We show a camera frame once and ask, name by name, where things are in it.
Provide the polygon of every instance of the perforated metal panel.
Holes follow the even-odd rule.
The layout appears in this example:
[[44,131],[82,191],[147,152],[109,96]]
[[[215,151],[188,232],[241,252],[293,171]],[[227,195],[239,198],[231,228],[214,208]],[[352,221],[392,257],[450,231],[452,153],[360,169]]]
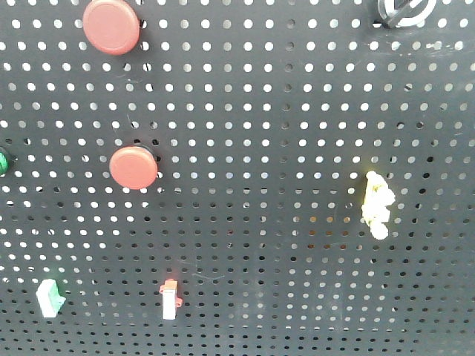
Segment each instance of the perforated metal panel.
[[[87,3],[0,2],[2,355],[475,355],[472,0],[405,30],[369,0],[129,1],[142,44],[119,57],[87,43]],[[148,190],[108,173],[135,142]],[[384,241],[371,169],[396,193]]]

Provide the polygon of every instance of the green indicator light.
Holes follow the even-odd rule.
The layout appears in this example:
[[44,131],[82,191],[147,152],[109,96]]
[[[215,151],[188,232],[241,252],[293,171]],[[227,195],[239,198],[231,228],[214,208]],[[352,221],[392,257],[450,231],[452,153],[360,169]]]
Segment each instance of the green indicator light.
[[0,176],[7,173],[8,171],[8,159],[7,157],[0,152]]

